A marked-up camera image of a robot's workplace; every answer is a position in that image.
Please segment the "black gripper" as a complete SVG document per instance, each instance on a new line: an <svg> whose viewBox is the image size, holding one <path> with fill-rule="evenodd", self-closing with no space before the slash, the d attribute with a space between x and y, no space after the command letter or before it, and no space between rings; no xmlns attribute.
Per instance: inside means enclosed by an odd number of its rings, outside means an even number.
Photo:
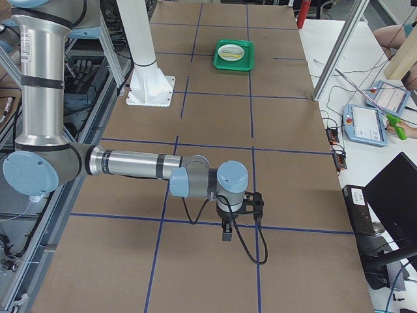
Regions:
<svg viewBox="0 0 417 313"><path fill-rule="evenodd" d="M217 205L216 212L222 219L222 241L231 241L233 236L233 218L236 218L239 214L242 214L242 209L233 211L233 214L231 214L228 209L224 211L219 205Z"/></svg>

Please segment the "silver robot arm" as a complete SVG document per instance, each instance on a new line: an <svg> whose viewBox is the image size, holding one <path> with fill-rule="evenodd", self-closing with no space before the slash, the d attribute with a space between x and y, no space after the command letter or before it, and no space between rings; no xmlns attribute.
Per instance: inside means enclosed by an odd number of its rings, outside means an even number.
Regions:
<svg viewBox="0 0 417 313"><path fill-rule="evenodd" d="M73 31L100 33L100 3L12 1L11 6L20 28L23 130L3 163L7 183L21 194L39 196L86 175L166 180L176 197L215 201L223 239L230 240L248 203L248 171L240 162L212 169L203 156L118 151L64 137L65 41Z"/></svg>

